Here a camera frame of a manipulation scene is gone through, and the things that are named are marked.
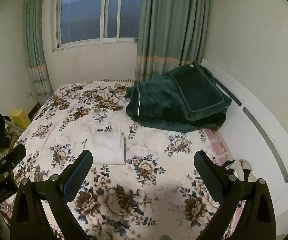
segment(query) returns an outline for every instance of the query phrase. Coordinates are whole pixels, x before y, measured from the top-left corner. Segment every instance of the window frame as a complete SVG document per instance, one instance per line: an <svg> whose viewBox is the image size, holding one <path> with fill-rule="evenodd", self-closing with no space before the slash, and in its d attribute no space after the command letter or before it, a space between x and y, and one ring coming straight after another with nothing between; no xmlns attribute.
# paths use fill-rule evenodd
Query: window frame
<svg viewBox="0 0 288 240"><path fill-rule="evenodd" d="M106 2L106 0L101 0L100 38L99 39L73 41L73 42L62 44L62 42L61 42L61 26L60 26L62 0L55 0L53 11L51 10L51 15L52 15L52 12L54 12L53 13L53 15L54 15L53 26L51 26L51 29L53 29L52 36L54 36L54 38L52 39L54 41L53 45L52 45L53 51L72 48L72 47L78 47L78 46L84 46L84 45L91 45L91 44L137 43L137 37L135 37L135 38L120 38L119 37L122 0L118 0L118 6L117 6L116 38L104 38L104 26L105 26L105 24L107 24L107 17L106 17L106 22L104 22L105 7L106 7L105 2Z"/></svg>

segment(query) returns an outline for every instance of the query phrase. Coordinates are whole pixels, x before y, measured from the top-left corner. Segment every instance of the floral bedsheet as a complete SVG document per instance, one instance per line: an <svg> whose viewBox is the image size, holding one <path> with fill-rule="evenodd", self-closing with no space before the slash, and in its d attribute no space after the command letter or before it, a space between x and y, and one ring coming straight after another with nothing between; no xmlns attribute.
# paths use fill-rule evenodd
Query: floral bedsheet
<svg viewBox="0 0 288 240"><path fill-rule="evenodd" d="M217 162L203 130L186 134L142 127L125 113L126 89L131 82L85 82L60 87L41 107L17 144L26 157L13 170L17 183L60 174L83 150L86 141L72 140L73 122L110 132L120 127L126 141L125 165L96 165L89 171L68 206L92 240L196 239L210 221L214 202L193 164L204 150ZM15 195L1 204L10 219ZM47 203L43 202L54 233L63 238Z"/></svg>

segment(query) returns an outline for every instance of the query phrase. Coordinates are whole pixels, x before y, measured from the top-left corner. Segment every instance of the wall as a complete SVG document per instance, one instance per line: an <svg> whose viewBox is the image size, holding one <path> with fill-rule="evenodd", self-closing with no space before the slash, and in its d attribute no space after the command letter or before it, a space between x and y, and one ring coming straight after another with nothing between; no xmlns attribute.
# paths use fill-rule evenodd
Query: wall
<svg viewBox="0 0 288 240"><path fill-rule="evenodd" d="M10 115L13 109L29 113L36 104L28 72L24 39L25 0L0 0L0 113Z"/></svg>
<svg viewBox="0 0 288 240"><path fill-rule="evenodd" d="M43 0L43 48L54 91L61 85L75 82L134 79L136 43L93 44L52 51L52 6L52 0Z"/></svg>
<svg viewBox="0 0 288 240"><path fill-rule="evenodd" d="M288 133L288 2L211 0L204 58L250 90ZM288 233L288 210L276 217Z"/></svg>

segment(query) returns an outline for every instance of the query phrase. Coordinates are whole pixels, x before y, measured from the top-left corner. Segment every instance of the bolt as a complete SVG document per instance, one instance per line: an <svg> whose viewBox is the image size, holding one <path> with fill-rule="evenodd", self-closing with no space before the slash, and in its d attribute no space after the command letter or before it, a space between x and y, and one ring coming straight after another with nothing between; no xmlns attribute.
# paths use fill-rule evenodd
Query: bolt
<svg viewBox="0 0 288 240"><path fill-rule="evenodd" d="M22 179L21 184L25 185L28 182L29 182L29 179L28 178L24 178L24 179Z"/></svg>
<svg viewBox="0 0 288 240"><path fill-rule="evenodd" d="M50 180L51 180L51 181L56 181L58 178L59 178L59 175L53 174L53 175L50 177Z"/></svg>
<svg viewBox="0 0 288 240"><path fill-rule="evenodd" d="M230 180L230 181L235 181L237 178L236 178L236 176L235 175L229 175L228 176L228 179Z"/></svg>
<svg viewBox="0 0 288 240"><path fill-rule="evenodd" d="M261 184L261 185L265 185L266 184L266 181L262 178L258 179L258 182Z"/></svg>

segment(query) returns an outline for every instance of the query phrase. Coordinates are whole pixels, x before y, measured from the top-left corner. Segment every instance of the folded dark green blanket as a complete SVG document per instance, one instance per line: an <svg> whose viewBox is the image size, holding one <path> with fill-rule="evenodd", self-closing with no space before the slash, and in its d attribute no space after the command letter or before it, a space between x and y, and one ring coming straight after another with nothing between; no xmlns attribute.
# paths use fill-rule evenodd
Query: folded dark green blanket
<svg viewBox="0 0 288 240"><path fill-rule="evenodd" d="M132 120L178 132L218 129L231 104L231 98L216 86L212 73L196 63L136 82L126 97L131 100L126 113Z"/></svg>

